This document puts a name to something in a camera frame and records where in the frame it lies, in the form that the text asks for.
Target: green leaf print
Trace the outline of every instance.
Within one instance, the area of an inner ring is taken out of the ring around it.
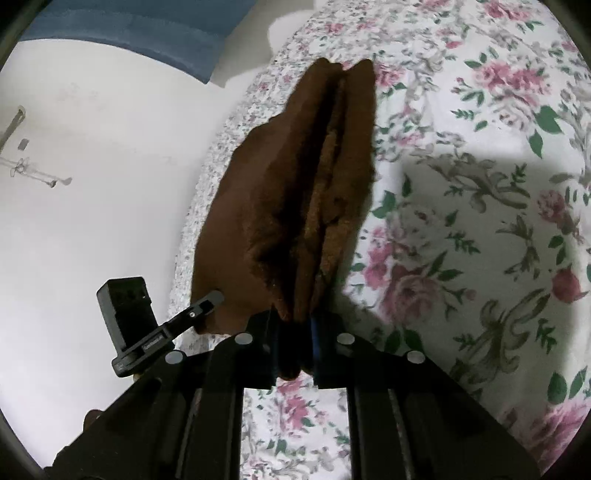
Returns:
[[[456,232],[456,233],[449,233],[446,239],[453,240],[454,248],[456,252],[462,251],[464,253],[472,254],[479,254],[480,250],[478,250],[475,246],[474,240],[467,240],[466,232]]]
[[[552,332],[556,330],[556,327],[545,327],[548,323],[548,319],[538,320],[538,330],[535,333],[535,341],[540,341],[542,348],[546,348],[546,355],[549,355],[552,348],[556,345],[557,341],[551,336]]]
[[[571,180],[576,178],[575,176],[571,175],[570,173],[557,173],[556,175],[552,175],[550,177],[550,181],[556,185],[562,183],[567,180]]]
[[[466,60],[464,63],[468,65],[471,69],[479,69],[480,67],[482,67],[482,63],[479,63],[475,60]]]
[[[382,205],[380,205],[375,210],[372,210],[372,214],[374,217],[379,219],[386,218],[386,215],[389,214],[392,210],[396,208],[396,195],[388,190],[384,191],[384,198],[382,199]]]
[[[453,113],[456,118],[458,119],[462,119],[462,120],[470,120],[473,121],[474,120],[474,111],[473,110],[450,110],[451,113]]]
[[[404,343],[406,343],[411,350],[417,350],[419,352],[424,351],[421,336],[414,330],[404,329]]]
[[[277,448],[275,449],[275,456],[278,453],[285,453],[285,449],[287,448],[287,442],[283,439],[277,441]]]
[[[476,341],[470,333],[462,333],[461,336],[454,337],[453,339],[460,344],[459,351],[462,351],[464,348],[468,348],[472,345],[476,345]]]
[[[488,122],[486,120],[483,120],[482,122],[478,122],[476,124],[476,128],[474,129],[475,132],[478,132],[480,130],[482,130],[483,128],[485,128],[488,125]]]
[[[544,146],[544,140],[536,130],[534,134],[529,137],[531,151],[542,158],[542,147]]]
[[[336,440],[337,445],[348,445],[351,443],[351,440],[349,439],[349,437],[347,435],[343,434],[342,432],[339,433],[335,437],[335,440]]]
[[[398,351],[398,348],[400,348],[400,343],[402,343],[402,336],[398,330],[394,330],[392,333],[390,333],[390,335],[388,335],[388,338],[386,338],[384,351],[394,355]]]
[[[579,390],[583,387],[585,383],[585,377],[587,376],[587,367],[583,368],[579,373],[574,376],[573,382],[570,384],[569,390],[569,399],[574,398],[574,396],[579,393]]]
[[[457,312],[457,308],[455,308],[453,305],[449,305],[448,303],[445,304],[445,319],[449,320],[449,316],[452,314],[452,312]]]
[[[560,265],[564,259],[566,258],[566,249],[565,247],[562,247],[560,250],[558,250],[558,253],[556,254],[556,265]]]
[[[408,175],[404,174],[404,184],[402,184],[402,196],[408,197],[413,192],[413,187]]]
[[[462,102],[468,102],[470,100],[472,100],[476,95],[478,95],[478,92],[470,92],[467,93],[466,95],[464,95],[461,100]]]
[[[556,372],[552,375],[548,384],[548,401],[553,405],[559,405],[566,399],[568,386],[564,377]]]
[[[442,254],[439,254],[437,258],[431,264],[431,268],[429,269],[429,273],[427,274],[428,277],[431,275],[435,275],[441,266],[443,265],[443,260],[445,260],[445,256],[447,255],[447,250],[445,250]]]
[[[456,223],[458,211],[459,210],[456,210],[445,217],[445,226],[452,226],[454,223]]]
[[[455,270],[455,269],[444,270],[437,276],[437,279],[439,281],[450,281],[450,280],[453,280],[454,278],[456,278],[458,275],[462,275],[462,274],[463,274],[463,271],[461,271],[461,270]]]
[[[556,123],[558,114],[548,105],[540,108],[540,113],[535,114],[535,121],[544,132],[549,134],[561,134],[562,130]]]
[[[559,247],[564,243],[564,238],[561,235],[554,235],[550,239],[550,243],[548,244],[548,248],[556,248]]]

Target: pink rose print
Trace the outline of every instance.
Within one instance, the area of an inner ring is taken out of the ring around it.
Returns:
[[[530,13],[523,7],[511,8],[498,0],[491,0],[484,4],[486,13],[492,18],[507,17],[509,20],[525,21],[530,18]]]
[[[564,197],[555,190],[541,192],[538,199],[540,216],[547,222],[560,224],[566,210]]]
[[[326,423],[326,412],[325,411],[318,411],[316,415],[314,415],[314,419],[318,425],[324,425]]]
[[[375,19],[373,18],[362,20],[357,24],[357,30],[367,30],[373,27],[375,27]]]
[[[327,23],[326,31],[328,33],[339,33],[343,30],[344,25],[342,23]]]
[[[423,12],[434,12],[445,7],[450,0],[421,0],[419,8]]]
[[[343,66],[343,70],[349,70],[353,66],[353,62],[351,60],[342,61],[340,64]]]
[[[573,400],[559,406],[547,406],[545,413],[530,424],[519,424],[515,409],[505,418],[511,423],[511,434],[536,459],[543,473],[564,452],[588,411],[588,406]]]
[[[404,74],[403,69],[388,67],[383,63],[374,63],[375,82],[381,87],[391,87],[398,83]]]
[[[526,92],[547,93],[545,77],[538,75],[537,71],[521,69],[513,72],[507,78],[509,84],[515,90],[525,90]]]
[[[504,61],[493,61],[476,70],[476,83],[492,92],[497,86],[505,85],[511,67]]]
[[[484,9],[493,18],[501,18],[505,15],[505,12],[501,10],[501,4],[496,0],[486,3]]]
[[[363,269],[365,284],[372,290],[377,290],[386,285],[384,276],[388,271],[386,260],[392,255],[392,244],[384,240],[385,232],[383,228],[374,230],[374,238],[371,244],[374,246],[368,251],[370,263]]]
[[[476,300],[476,290],[466,290],[464,294],[469,301]]]
[[[455,35],[456,33],[453,31],[453,29],[449,28],[449,27],[445,27],[445,28],[440,28],[439,30],[437,30],[437,35],[439,35],[440,37],[448,37],[450,35]]]
[[[287,423],[291,423],[294,430],[301,430],[304,427],[302,419],[308,415],[306,401],[299,396],[288,398],[283,413],[287,415]]]
[[[570,267],[568,267],[561,268],[556,272],[556,275],[552,279],[552,293],[558,300],[564,303],[573,303],[582,299],[589,292],[581,292],[579,279],[570,271]]]
[[[545,79],[543,74],[538,75],[538,70],[519,69],[512,72],[504,61],[494,61],[475,70],[476,83],[495,95],[506,95],[506,86],[518,92],[545,94],[549,92]],[[520,95],[519,99],[529,105],[537,104],[531,96]]]
[[[280,385],[277,386],[277,391],[281,395],[289,395],[290,393],[297,392],[302,387],[302,380],[289,380],[289,381],[282,381]]]
[[[571,41],[562,42],[562,48],[564,48],[566,51],[577,51],[577,45],[575,45]]]
[[[377,290],[386,285],[384,275],[388,271],[388,267],[383,263],[376,263],[367,266],[363,271],[365,284],[372,290]]]
[[[407,325],[427,317],[440,297],[437,282],[420,275],[422,269],[408,271],[402,265],[392,268],[390,285],[381,309],[392,321]]]
[[[416,147],[419,140],[421,140],[423,136],[419,132],[413,132],[410,135],[405,135],[397,139],[398,145],[401,147],[408,147],[413,146]]]

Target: brown fabric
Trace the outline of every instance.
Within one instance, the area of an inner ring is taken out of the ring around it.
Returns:
[[[191,299],[226,300],[200,331],[236,333],[274,305],[302,321],[330,285],[372,177],[372,63],[316,61],[283,113],[232,155],[197,242]]]

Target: screw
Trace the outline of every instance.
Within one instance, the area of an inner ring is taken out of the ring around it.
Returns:
[[[407,360],[412,364],[420,365],[426,360],[426,357],[422,352],[410,350],[409,353],[407,353]]]
[[[249,345],[252,343],[252,335],[248,332],[242,332],[234,337],[234,341],[238,345]]]
[[[169,365],[179,364],[184,359],[184,353],[180,350],[173,350],[172,352],[168,352],[164,359]]]
[[[341,345],[353,345],[355,343],[355,337],[350,333],[340,333],[336,336],[336,341]]]

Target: brown towel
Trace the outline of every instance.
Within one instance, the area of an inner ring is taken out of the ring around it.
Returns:
[[[301,322],[319,305],[369,193],[374,83],[369,60],[320,59],[235,150],[195,252],[192,300],[226,297],[201,331],[239,332],[271,305]]]

